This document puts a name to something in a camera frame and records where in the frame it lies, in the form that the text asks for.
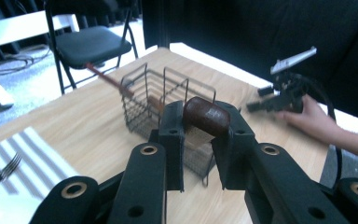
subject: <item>floor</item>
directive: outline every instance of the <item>floor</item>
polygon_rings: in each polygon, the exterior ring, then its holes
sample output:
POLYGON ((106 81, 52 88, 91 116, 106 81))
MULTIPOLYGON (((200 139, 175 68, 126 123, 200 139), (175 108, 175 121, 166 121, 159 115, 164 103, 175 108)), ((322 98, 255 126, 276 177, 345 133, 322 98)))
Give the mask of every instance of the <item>floor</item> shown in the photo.
MULTIPOLYGON (((136 45, 138 49, 139 56, 142 57, 147 53, 156 49, 156 47, 146 49, 144 40, 143 40, 143 24, 142 20, 133 21, 131 23, 131 29, 134 32, 136 38, 136 45)), ((121 35, 122 26, 117 26, 112 28, 115 33, 121 35)), ((209 55, 206 55, 202 52, 194 50, 184 44, 171 44, 171 51, 181 54, 191 60, 194 60, 198 63, 210 66, 215 70, 221 71, 229 76, 235 77, 242 81, 248 82, 257 88, 266 87, 269 83, 258 77, 254 77, 251 74, 240 70, 239 68, 232 66, 228 63, 222 62, 215 59, 209 55)), ((29 68, 13 72, 12 74, 0 76, 0 83, 2 86, 13 95, 15 98, 15 105, 8 109, 0 109, 0 125, 9 122, 16 117, 29 112, 30 110, 48 103, 49 101, 55 100, 61 96, 59 90, 59 84, 57 79, 57 72, 53 62, 53 57, 51 52, 48 52, 46 46, 42 46, 41 49, 27 49, 24 54, 33 55, 35 57, 40 57, 41 55, 47 55, 46 58, 36 63, 29 68)), ((130 63, 134 60, 133 52, 127 53, 122 57, 121 65, 130 63)), ((104 68, 101 70, 107 69, 108 67, 116 64, 116 60, 112 60, 106 63, 104 68)), ((76 78, 81 78, 88 76, 90 74, 87 70, 76 70, 74 71, 76 78)), ((338 124, 345 129, 352 130, 358 133, 358 119, 350 115, 346 115, 341 112, 337 112, 338 124)), ((344 164, 344 175, 343 176, 358 176, 358 158, 353 157, 352 155, 345 156, 344 164)), ((321 182, 324 182, 325 185, 330 186, 331 181, 334 179, 336 171, 336 158, 334 150, 330 149, 328 153, 328 158, 324 168, 324 174, 322 176, 321 182)))

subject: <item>wire basket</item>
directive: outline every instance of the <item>wire basket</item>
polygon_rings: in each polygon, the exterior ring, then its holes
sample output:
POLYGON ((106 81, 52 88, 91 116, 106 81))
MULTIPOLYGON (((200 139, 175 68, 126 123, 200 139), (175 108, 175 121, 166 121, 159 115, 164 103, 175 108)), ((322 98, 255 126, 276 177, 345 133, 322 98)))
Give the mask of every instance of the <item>wire basket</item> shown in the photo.
MULTIPOLYGON (((131 94, 122 94, 124 116, 128 129, 148 139, 158 128, 165 105, 199 96, 214 103, 216 90, 169 67, 163 73, 147 69, 147 63, 128 73, 121 85, 131 94)), ((215 165, 210 144, 189 148, 185 143, 184 165, 206 177, 215 165)))

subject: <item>black chair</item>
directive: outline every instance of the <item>black chair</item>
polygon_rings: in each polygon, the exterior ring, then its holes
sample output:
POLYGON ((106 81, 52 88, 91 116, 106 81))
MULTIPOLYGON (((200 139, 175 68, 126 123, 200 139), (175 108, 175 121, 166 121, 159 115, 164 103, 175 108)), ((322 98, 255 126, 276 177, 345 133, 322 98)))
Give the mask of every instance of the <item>black chair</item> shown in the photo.
POLYGON ((117 66, 115 67, 117 68, 120 65, 121 55, 131 51, 132 48, 135 59, 138 58, 133 33, 129 26, 134 1, 136 0, 45 1, 50 48, 54 53, 62 94, 65 94, 67 88, 76 89, 76 84, 95 76, 94 74, 75 82, 70 68, 85 69, 86 63, 101 64, 114 58, 117 58, 117 66), (68 31, 69 29, 64 29, 64 31, 54 29, 53 17, 57 15, 75 14, 77 18, 82 16, 102 17, 109 16, 118 10, 126 12, 122 36, 114 34, 105 26, 88 27, 80 29, 78 32, 68 31), (127 32, 130 33, 131 43, 126 40, 127 32), (60 63, 68 76, 70 86, 65 87, 63 85, 60 63))

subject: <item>wooden table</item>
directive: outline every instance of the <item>wooden table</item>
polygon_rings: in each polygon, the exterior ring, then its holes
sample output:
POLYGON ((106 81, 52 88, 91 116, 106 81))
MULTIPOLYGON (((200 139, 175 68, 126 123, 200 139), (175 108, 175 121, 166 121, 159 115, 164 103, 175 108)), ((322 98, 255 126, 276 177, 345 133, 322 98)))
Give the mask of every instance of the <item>wooden table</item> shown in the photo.
MULTIPOLYGON (((161 72, 168 66, 201 80, 217 90, 216 99, 244 106, 258 99, 256 88, 187 58, 158 49, 109 74, 117 80, 143 63, 161 72)), ((123 171, 131 150, 145 142, 125 126, 121 97, 116 89, 98 79, 0 127, 0 141, 32 126, 81 175, 99 183, 123 171)), ((319 181, 327 146, 277 121, 270 113, 241 114, 259 143, 285 148, 301 168, 319 181)), ((205 188, 198 176, 185 170, 185 192, 170 191, 168 223, 250 223, 243 191, 222 190, 216 168, 205 188)))

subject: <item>chair seat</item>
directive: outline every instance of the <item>chair seat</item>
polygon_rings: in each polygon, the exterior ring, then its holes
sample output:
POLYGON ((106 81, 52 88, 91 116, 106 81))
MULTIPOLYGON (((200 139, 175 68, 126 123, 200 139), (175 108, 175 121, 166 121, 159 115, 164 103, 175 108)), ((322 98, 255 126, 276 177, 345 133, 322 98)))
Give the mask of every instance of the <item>chair seat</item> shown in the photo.
POLYGON ((104 26, 59 35, 56 39, 61 59, 75 69, 84 68, 85 63, 102 63, 131 51, 129 41, 121 41, 120 36, 104 26))

